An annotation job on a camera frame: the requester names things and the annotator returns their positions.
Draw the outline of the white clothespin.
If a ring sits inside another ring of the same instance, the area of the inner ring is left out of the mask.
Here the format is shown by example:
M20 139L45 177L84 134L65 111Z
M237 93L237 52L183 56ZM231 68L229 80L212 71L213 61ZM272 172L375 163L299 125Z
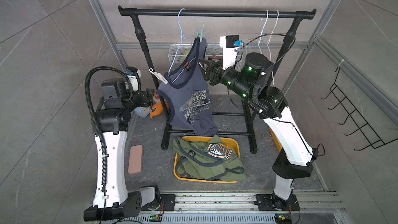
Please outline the white clothespin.
M164 84L168 84L168 80L159 72L156 72L153 68L149 69L149 72L155 76L158 80L160 80L161 82L163 82Z

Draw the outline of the green clothespin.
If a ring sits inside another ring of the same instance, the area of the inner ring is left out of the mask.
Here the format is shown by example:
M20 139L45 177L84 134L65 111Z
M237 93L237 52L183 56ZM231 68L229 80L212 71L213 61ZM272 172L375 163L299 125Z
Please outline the green clothespin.
M197 29L197 37L199 38L200 43L203 40L204 31L205 31L205 24L203 23L202 28L201 29Z

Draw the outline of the navy blue tank top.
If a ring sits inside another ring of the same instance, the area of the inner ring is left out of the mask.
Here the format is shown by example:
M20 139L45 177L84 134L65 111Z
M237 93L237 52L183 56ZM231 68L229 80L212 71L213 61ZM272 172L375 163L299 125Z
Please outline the navy blue tank top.
M205 81L199 59L205 57L207 43L197 37L184 61L164 74L167 83L161 83L158 95L169 104L167 123L190 129L197 136L214 136L214 123L208 83Z

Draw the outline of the light blue wire hanger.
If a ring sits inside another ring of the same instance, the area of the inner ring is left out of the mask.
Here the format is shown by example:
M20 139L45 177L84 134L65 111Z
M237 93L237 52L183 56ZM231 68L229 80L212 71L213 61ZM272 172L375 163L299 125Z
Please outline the light blue wire hanger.
M185 37L185 35L184 35L184 33L183 33L182 26L181 26L181 24L180 24L180 16L181 16L181 13L182 13L183 11L185 11L185 10L186 10L185 8L181 8L181 9L179 10L179 12L178 12L178 15L177 15L177 24L178 24L179 29L180 29L180 42L179 42L178 47L177 47L177 50L175 51L175 54L174 54L174 56L173 56L173 60L172 60L171 66L170 66L170 68L169 68L169 70L168 70L168 73L167 73L168 76L170 76L170 74L171 74L171 70L172 70L172 68L173 68L173 66L174 66L176 57L177 57L177 55L178 55L179 49L180 49L181 46L182 46L183 41L184 41L184 40L187 40L187 39L190 39L190 38L195 38L195 36Z

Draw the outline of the green tank top printed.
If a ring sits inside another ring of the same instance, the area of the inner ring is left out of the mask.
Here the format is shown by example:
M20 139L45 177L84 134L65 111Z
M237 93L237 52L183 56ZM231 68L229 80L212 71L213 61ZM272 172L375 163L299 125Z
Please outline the green tank top printed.
M212 143L207 147L208 154L216 157L216 158L226 158L229 159L230 155L233 152L233 149L221 144L221 143Z

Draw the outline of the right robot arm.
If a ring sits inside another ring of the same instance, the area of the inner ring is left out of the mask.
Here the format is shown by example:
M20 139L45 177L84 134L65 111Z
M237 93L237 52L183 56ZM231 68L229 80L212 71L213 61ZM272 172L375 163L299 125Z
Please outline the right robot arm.
M219 45L223 49L221 61L201 59L202 72L210 85L222 84L241 97L242 103L250 107L255 117L262 119L279 141L281 151L272 169L276 182L271 195L258 195L259 209L298 211L300 206L293 193L295 179L310 177L313 162L319 157L318 148L312 148L295 123L288 102L282 91L271 85L270 80L296 38L284 35L284 42L275 61L262 53L246 55L243 68L235 68L238 53L246 47L238 35L221 36Z

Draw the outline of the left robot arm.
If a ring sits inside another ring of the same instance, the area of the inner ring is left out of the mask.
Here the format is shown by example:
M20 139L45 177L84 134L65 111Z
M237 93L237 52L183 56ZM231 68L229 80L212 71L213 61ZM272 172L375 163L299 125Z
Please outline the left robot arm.
M120 75L103 81L102 97L93 106L90 92L91 78L99 71ZM125 184L124 154L131 114L138 107L152 104L153 89L142 90L138 69L125 71L109 66L90 70L85 78L85 97L97 151L97 186L92 206L84 211L84 221L99 223L113 219L136 217L142 207L161 203L156 186L142 187L128 192Z

